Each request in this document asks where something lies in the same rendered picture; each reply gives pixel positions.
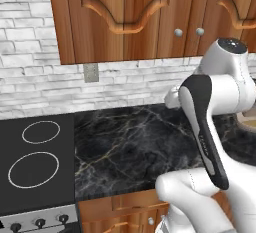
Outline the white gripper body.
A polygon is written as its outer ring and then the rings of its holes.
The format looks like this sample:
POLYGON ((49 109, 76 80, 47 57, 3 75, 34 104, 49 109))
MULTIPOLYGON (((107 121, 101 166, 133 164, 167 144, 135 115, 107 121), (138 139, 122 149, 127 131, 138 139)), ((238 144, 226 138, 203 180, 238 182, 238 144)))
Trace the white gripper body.
POLYGON ((179 101, 179 87, 173 86, 164 98, 165 105, 168 109, 173 108, 180 108, 180 101, 179 101))

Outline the tan round bowl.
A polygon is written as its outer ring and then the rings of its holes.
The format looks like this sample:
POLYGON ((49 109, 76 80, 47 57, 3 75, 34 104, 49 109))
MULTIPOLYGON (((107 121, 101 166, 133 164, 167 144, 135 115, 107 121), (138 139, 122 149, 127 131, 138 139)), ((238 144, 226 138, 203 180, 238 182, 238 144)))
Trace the tan round bowl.
POLYGON ((256 108, 242 113, 242 125, 256 133, 256 108))

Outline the wooden drawer front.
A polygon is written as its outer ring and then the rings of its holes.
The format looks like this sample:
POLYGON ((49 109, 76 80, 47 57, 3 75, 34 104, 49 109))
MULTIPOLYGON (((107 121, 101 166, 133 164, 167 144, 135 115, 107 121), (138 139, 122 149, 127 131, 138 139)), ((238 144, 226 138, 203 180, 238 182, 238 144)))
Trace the wooden drawer front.
POLYGON ((153 208, 165 205, 165 202, 159 200, 154 189, 113 196, 111 200, 113 211, 153 208))

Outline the wooden base cupboard door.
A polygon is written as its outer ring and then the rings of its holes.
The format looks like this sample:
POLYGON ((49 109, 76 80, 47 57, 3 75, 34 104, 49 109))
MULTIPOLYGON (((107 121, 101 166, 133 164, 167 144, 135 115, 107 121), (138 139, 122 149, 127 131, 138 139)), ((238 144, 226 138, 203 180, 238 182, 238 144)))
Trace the wooden base cupboard door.
POLYGON ((154 233, 154 225, 148 224, 148 218, 152 217, 156 222, 156 210, 141 213, 123 215, 105 220, 83 222, 83 233, 154 233))

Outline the black glass hob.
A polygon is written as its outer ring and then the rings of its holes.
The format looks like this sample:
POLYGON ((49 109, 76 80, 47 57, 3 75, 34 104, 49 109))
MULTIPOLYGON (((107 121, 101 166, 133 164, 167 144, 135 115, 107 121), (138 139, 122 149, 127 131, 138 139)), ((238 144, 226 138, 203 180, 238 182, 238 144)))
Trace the black glass hob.
POLYGON ((0 121, 0 215, 75 202, 74 117, 0 121))

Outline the steel oven control panel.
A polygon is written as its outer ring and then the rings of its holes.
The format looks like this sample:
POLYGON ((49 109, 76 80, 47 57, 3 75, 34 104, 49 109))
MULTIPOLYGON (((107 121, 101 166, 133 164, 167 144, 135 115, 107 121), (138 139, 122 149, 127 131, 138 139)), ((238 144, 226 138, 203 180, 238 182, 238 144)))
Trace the steel oven control panel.
POLYGON ((10 230, 10 226, 13 223, 21 224, 21 229, 18 233, 82 233, 74 204, 1 216, 0 233, 13 233, 10 230), (65 225, 58 221, 58 216, 62 214, 69 216, 65 225), (42 229, 35 225, 35 221, 39 218, 46 220, 46 224, 42 229))

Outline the grey wall socket plate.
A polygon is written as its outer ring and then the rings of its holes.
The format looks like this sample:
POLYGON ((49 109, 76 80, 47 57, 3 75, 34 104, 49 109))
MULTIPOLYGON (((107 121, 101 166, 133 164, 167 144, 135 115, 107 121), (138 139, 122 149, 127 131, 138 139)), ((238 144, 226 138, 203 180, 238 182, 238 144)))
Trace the grey wall socket plate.
POLYGON ((86 83, 99 81, 99 69, 97 63, 86 63, 83 65, 83 69, 86 83))

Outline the wooden wall cupboard door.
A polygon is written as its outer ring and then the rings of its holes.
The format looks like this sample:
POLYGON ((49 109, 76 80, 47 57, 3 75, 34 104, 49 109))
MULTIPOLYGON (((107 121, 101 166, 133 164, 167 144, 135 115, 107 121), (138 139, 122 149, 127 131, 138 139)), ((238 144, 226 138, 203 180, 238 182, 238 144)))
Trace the wooden wall cupboard door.
POLYGON ((217 38, 228 37, 256 53, 256 0, 192 0, 184 56, 201 56, 217 38))
POLYGON ((60 63, 181 57, 182 0, 51 0, 60 63))

